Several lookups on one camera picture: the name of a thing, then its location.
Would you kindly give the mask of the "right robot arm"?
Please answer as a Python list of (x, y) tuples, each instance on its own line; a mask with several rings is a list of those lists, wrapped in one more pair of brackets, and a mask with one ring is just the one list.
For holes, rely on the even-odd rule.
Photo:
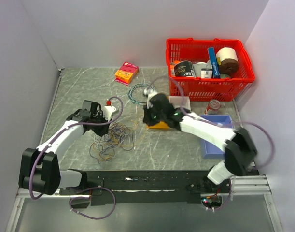
[(164, 122), (170, 128), (195, 135), (224, 152), (224, 160), (211, 168), (203, 182), (206, 191), (215, 192), (225, 180), (246, 175), (257, 149), (245, 128), (220, 126), (183, 107), (176, 108), (165, 94), (155, 90), (146, 89), (144, 96), (147, 98), (143, 107), (145, 124), (154, 126)]

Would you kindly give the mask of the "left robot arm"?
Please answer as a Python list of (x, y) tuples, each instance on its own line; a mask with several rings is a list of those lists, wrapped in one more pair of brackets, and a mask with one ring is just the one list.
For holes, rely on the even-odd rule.
[(59, 160), (86, 131), (92, 130), (98, 136), (107, 134), (109, 122), (118, 112), (110, 104), (101, 106), (85, 100), (50, 139), (37, 148), (27, 148), (23, 152), (19, 187), (46, 195), (66, 187), (71, 187), (77, 194), (85, 193), (88, 188), (86, 174), (78, 170), (60, 170)]

